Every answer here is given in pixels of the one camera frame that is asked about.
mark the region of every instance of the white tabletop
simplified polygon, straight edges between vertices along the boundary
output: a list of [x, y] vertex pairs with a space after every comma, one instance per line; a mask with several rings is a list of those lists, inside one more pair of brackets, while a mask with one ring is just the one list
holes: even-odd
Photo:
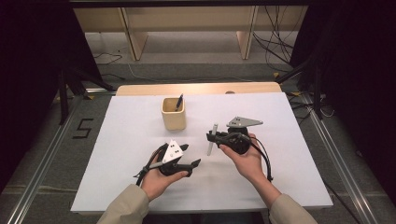
[[114, 96], [71, 211], [102, 213], [148, 162], [151, 153], [175, 139], [189, 144], [180, 164], [202, 159], [191, 177], [171, 185], [150, 203], [150, 213], [258, 211], [265, 208], [257, 191], [236, 171], [233, 162], [213, 146], [206, 155], [205, 134], [235, 116], [258, 119], [248, 127], [264, 144], [272, 165], [273, 183], [305, 208], [332, 206], [298, 123], [283, 92], [216, 95], [184, 94], [187, 128], [167, 131], [161, 104], [166, 96]]

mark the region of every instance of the black pen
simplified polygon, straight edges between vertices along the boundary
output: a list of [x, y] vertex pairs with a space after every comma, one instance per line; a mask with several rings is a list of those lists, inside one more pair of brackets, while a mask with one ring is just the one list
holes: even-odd
[[183, 93], [181, 93], [180, 97], [178, 97], [175, 111], [178, 111], [178, 108], [180, 107], [182, 101], [183, 101]]

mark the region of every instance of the finger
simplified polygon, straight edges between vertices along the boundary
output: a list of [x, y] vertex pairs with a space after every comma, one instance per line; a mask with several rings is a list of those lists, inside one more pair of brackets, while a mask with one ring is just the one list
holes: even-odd
[[188, 175], [189, 172], [187, 171], [181, 171], [177, 172], [174, 175], [169, 175], [166, 177], [166, 179], [169, 181], [169, 184], [177, 182], [179, 179], [183, 178], [184, 176]]
[[230, 147], [225, 145], [220, 145], [220, 149], [226, 154], [231, 160], [236, 161], [239, 158], [239, 154], [234, 152]]

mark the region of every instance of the beige cup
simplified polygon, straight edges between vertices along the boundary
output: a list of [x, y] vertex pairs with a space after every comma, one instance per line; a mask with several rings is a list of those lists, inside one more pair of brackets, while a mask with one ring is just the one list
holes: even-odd
[[167, 130], [183, 130], [186, 128], [186, 106], [182, 100], [178, 111], [175, 111], [178, 98], [163, 99], [163, 124]]

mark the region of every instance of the sleeve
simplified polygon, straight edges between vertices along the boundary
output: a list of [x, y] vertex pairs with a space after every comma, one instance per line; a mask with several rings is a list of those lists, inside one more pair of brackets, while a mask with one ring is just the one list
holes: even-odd
[[271, 206], [270, 220], [273, 224], [317, 223], [305, 209], [287, 194], [281, 194]]
[[149, 212], [149, 198], [137, 185], [128, 186], [102, 214], [98, 223], [140, 224]]

